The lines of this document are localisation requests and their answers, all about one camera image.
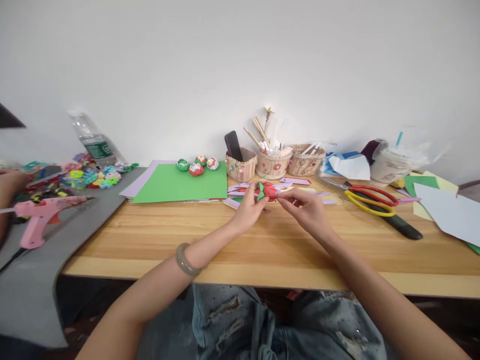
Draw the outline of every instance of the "glue gun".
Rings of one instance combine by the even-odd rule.
[[[94,197],[66,196],[43,199],[36,204],[33,201],[19,202],[14,207],[0,210],[0,214],[15,212],[18,217],[30,217],[28,225],[20,240],[23,249],[35,249],[45,243],[42,235],[47,224],[61,222],[58,213],[86,203]]]

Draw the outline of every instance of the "table edge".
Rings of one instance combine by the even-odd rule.
[[[92,278],[139,279],[160,263],[158,260],[73,256],[61,274]],[[405,295],[480,299],[478,286],[480,276],[405,272],[380,272],[380,275]],[[305,290],[348,289],[337,270],[292,268],[270,264],[252,266],[211,263],[194,282]]]

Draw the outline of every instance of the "hand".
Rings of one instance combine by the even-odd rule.
[[[11,201],[28,182],[29,176],[21,171],[0,169],[0,199]]]
[[[325,239],[335,234],[321,197],[293,188],[278,194],[278,202],[314,238]]]
[[[240,203],[240,207],[228,222],[228,225],[232,226],[240,235],[248,231],[257,222],[260,213],[269,202],[268,196],[265,196],[259,202],[255,200],[255,190],[257,189],[259,182],[266,183],[267,180],[260,179],[259,181],[250,184],[250,187],[246,190],[245,196]]]

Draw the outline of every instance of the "scissors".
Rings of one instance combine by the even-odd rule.
[[[358,206],[360,209],[362,209],[363,211],[365,211],[367,213],[370,213],[370,214],[376,215],[376,216],[380,216],[380,217],[386,217],[386,218],[395,216],[397,214],[395,212],[395,210],[393,210],[391,207],[397,206],[399,204],[399,200],[395,196],[389,194],[386,191],[380,190],[380,189],[378,189],[376,187],[373,187],[373,186],[340,184],[340,183],[337,183],[335,181],[327,180],[325,178],[322,178],[322,180],[326,183],[329,183],[331,185],[335,185],[336,187],[344,190],[343,193],[346,195],[348,200],[350,200],[352,203],[354,203],[356,206]],[[376,196],[375,194],[373,194],[373,193],[371,193],[367,190],[382,194],[383,196],[387,197],[391,201],[382,199],[382,198]],[[365,197],[362,197],[360,195],[357,195],[354,192],[362,193],[362,194],[368,196],[369,198],[375,199],[376,201],[370,200],[369,198],[365,198]],[[376,205],[378,207],[381,207],[381,208],[387,210],[388,212],[375,211],[371,208],[368,208],[368,207],[362,205],[356,199],[360,200],[363,203],[368,203],[368,204],[372,204],[372,205]]]

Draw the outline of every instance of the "bottle label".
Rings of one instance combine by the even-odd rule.
[[[103,159],[112,156],[112,149],[106,141],[85,145],[86,149],[94,159]]]

